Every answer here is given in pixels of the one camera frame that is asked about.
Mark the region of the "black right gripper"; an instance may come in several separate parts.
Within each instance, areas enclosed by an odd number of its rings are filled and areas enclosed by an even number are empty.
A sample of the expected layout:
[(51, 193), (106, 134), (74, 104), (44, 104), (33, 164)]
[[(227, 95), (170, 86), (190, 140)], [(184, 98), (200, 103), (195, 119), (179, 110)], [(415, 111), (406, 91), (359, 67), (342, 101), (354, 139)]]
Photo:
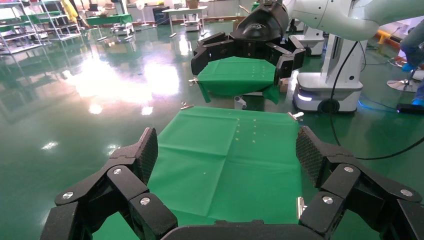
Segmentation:
[(280, 3), (260, 4), (229, 35), (219, 32), (197, 42), (192, 74), (197, 76), (209, 62), (229, 57), (260, 59), (275, 66), (273, 84), (277, 86), (303, 66), (306, 56), (306, 48), (294, 35), (281, 44), (288, 24), (289, 15)]

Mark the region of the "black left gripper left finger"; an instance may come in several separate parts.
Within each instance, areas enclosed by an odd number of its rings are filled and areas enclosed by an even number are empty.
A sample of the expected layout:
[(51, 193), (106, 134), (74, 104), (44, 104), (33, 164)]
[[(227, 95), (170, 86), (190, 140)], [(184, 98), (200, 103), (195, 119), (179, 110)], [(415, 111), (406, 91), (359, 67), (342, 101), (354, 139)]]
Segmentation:
[(119, 213), (141, 240), (159, 240), (178, 226), (177, 217), (148, 188), (158, 157), (154, 128), (116, 149), (97, 172), (59, 193), (42, 240), (91, 240), (108, 217)]

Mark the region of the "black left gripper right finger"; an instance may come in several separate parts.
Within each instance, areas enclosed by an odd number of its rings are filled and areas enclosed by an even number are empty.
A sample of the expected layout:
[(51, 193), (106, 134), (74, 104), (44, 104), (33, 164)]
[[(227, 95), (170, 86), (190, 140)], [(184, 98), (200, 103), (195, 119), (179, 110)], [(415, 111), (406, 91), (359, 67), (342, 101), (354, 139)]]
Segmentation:
[(296, 157), (318, 193), (298, 216), (323, 239), (334, 234), (346, 211), (360, 216), (382, 240), (421, 240), (424, 205), (414, 189), (370, 170), (341, 146), (321, 141), (302, 126)]

